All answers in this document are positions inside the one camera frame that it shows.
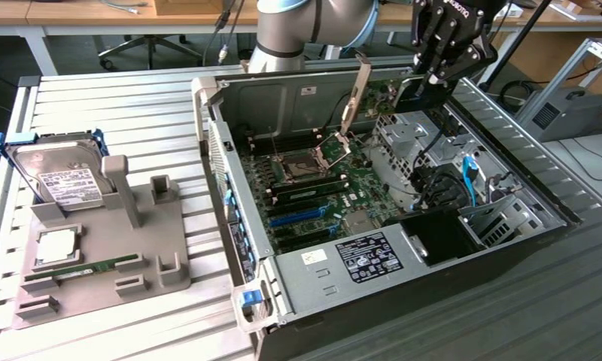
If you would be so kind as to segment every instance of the hard drive label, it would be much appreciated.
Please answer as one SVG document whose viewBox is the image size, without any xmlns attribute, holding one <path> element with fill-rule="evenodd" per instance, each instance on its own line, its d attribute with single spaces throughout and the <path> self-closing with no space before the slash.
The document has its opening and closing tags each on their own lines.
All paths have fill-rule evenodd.
<svg viewBox="0 0 602 361">
<path fill-rule="evenodd" d="M 375 233 L 337 245 L 339 256 L 358 284 L 403 268 L 383 233 Z"/>
<path fill-rule="evenodd" d="M 39 175 L 59 205 L 76 205 L 103 199 L 91 169 L 56 171 Z"/>
</svg>

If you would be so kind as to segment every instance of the table leg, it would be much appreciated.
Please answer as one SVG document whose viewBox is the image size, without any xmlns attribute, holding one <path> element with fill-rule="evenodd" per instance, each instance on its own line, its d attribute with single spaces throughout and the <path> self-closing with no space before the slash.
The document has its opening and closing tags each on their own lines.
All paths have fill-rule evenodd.
<svg viewBox="0 0 602 361">
<path fill-rule="evenodd" d="M 498 59 L 504 56 L 504 54 L 512 48 L 513 44 L 516 43 L 516 38 L 518 37 L 518 34 L 521 31 L 522 31 L 522 29 L 517 29 L 512 34 L 509 34 L 506 39 L 504 39 L 504 43 L 500 46 L 500 50 L 498 50 Z M 493 64 L 490 64 L 488 66 L 486 70 L 484 71 L 482 77 L 480 78 L 478 84 L 484 83 L 489 79 L 489 77 L 493 74 L 493 71 L 496 71 L 497 65 L 498 65 L 498 62 L 496 61 Z"/>
<path fill-rule="evenodd" d="M 339 59 L 341 52 L 342 52 L 342 47 L 338 47 L 335 45 L 329 45 L 329 48 L 326 49 L 326 60 Z"/>
<path fill-rule="evenodd" d="M 101 53 L 104 51 L 104 41 L 101 35 L 92 35 L 93 45 L 96 46 L 96 52 Z"/>
<path fill-rule="evenodd" d="M 40 26 L 23 26 L 19 28 L 19 34 L 25 38 L 29 44 L 31 52 L 36 58 L 40 72 L 45 76 L 59 75 L 56 65 L 49 53 L 49 44 L 47 43 L 47 34 Z"/>
<path fill-rule="evenodd" d="M 386 44 L 394 45 L 394 37 L 397 36 L 397 32 L 390 32 L 389 38 L 386 39 Z"/>
</svg>

